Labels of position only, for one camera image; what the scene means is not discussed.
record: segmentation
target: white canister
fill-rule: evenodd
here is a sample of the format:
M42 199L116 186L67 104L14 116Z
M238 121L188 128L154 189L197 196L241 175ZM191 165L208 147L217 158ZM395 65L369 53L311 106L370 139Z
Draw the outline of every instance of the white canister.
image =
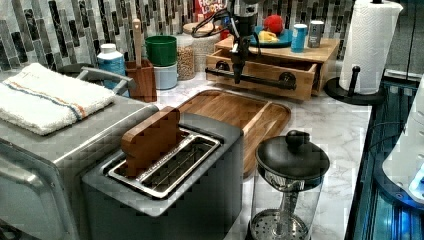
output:
M166 90L171 89L177 85L177 64L167 67L154 67L156 89Z

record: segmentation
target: kettle lid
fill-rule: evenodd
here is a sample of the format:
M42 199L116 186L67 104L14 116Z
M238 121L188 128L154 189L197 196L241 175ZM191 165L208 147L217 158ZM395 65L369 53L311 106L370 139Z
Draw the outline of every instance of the kettle lid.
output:
M330 167L327 154L309 142L309 134L299 131L261 142L256 158L266 171L292 180L320 178Z

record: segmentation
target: blue cup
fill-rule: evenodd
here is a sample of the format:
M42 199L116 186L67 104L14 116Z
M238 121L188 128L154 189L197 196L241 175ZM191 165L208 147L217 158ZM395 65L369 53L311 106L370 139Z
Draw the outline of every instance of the blue cup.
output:
M295 24L292 36L291 51L294 53L301 53L305 48L306 31L308 26L306 24Z

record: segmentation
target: marble countertop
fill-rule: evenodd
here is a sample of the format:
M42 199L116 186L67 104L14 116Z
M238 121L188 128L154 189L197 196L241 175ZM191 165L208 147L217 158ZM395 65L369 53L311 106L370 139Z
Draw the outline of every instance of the marble countertop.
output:
M188 81L179 81L170 90L158 91L159 108L177 107L188 98L208 89L220 89L206 81L204 73ZM310 101L261 96L237 91L245 96L271 100L291 109L291 119L280 135L296 129L311 134L311 142L321 147L330 158L312 227L314 240L344 239L356 179L361 162L371 107L354 106L336 101L324 92ZM243 208L225 240L244 239L250 220L253 178L243 183Z

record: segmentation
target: drawer knob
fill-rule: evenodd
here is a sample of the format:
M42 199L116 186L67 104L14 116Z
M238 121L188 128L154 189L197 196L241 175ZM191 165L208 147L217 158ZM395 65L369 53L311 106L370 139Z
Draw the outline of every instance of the drawer knob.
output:
M296 76L291 72L280 74L278 82L283 86L283 89L296 90Z
M218 70L230 71L230 65L224 61L218 61L215 64L215 68Z

